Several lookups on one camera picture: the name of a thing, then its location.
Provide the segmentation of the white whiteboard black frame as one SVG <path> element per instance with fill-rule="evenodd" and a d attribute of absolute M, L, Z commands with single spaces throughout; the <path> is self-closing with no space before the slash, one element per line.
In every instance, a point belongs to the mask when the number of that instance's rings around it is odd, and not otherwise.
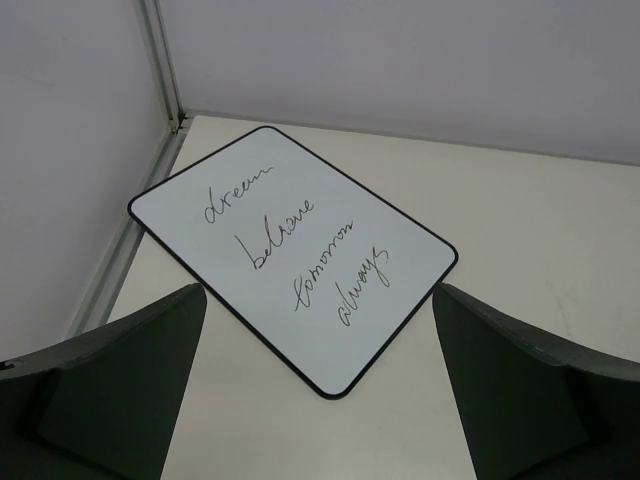
<path fill-rule="evenodd" d="M 320 396 L 346 396 L 455 247 L 291 136 L 257 127 L 128 213 Z"/>

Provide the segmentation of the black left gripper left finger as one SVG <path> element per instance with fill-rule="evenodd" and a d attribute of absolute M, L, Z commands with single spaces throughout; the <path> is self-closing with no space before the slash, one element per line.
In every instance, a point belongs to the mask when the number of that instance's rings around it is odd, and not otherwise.
<path fill-rule="evenodd" d="M 2 361 L 2 478 L 160 478 L 206 306 L 204 288 L 187 285 Z"/>

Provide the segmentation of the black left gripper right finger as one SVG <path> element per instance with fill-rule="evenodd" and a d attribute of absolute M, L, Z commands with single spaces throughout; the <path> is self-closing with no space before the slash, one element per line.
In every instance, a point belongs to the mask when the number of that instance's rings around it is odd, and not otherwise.
<path fill-rule="evenodd" d="M 479 479 L 636 479 L 639 365 L 449 284 L 432 306 Z"/>

